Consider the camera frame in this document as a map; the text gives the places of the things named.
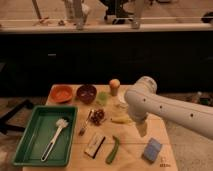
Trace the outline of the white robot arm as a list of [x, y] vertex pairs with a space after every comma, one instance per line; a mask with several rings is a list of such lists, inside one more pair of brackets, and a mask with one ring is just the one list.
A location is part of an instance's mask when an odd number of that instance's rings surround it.
[[126, 90], [128, 114], [136, 124], [144, 123], [152, 113], [213, 140], [213, 107], [163, 97], [156, 91], [157, 83], [149, 76], [142, 76]]

